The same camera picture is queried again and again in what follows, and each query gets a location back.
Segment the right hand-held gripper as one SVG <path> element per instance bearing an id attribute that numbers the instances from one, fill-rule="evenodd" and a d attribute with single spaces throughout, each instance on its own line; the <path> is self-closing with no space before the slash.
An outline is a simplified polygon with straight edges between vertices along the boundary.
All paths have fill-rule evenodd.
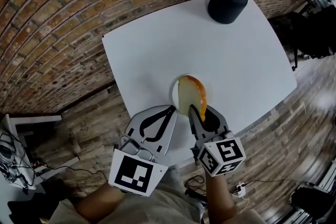
<path id="1" fill-rule="evenodd" d="M 190 105 L 188 118 L 196 139 L 191 148 L 194 158 L 210 176 L 230 173 L 246 159 L 240 138 L 233 135 L 224 116 L 213 107 L 207 106 L 202 121 L 196 107 Z"/>

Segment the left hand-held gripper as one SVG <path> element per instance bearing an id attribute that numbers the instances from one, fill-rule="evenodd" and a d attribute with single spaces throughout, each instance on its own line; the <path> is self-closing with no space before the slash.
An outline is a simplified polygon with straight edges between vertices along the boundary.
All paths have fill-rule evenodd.
<path id="1" fill-rule="evenodd" d="M 177 120 L 173 105 L 154 106 L 134 115 L 113 151 L 108 183 L 148 197 L 168 169 L 167 152 Z"/>

